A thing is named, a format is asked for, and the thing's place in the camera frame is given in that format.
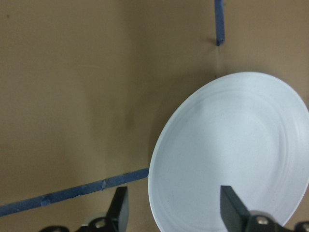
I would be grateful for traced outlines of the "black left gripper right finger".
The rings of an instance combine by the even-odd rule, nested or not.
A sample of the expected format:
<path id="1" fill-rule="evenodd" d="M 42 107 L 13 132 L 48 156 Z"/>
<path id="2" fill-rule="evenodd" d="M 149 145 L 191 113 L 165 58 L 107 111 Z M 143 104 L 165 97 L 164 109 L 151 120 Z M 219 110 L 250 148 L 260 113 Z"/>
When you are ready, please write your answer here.
<path id="1" fill-rule="evenodd" d="M 251 217 L 231 186 L 220 187 L 220 215 L 228 232 L 244 232 Z"/>

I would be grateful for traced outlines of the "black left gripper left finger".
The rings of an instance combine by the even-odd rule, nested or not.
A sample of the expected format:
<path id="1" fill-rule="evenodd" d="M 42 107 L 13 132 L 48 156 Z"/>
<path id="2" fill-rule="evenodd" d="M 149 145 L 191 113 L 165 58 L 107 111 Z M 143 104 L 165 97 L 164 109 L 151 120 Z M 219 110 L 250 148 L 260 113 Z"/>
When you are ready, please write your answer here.
<path id="1" fill-rule="evenodd" d="M 118 187 L 106 214 L 108 232 L 125 232 L 128 224 L 128 188 Z"/>

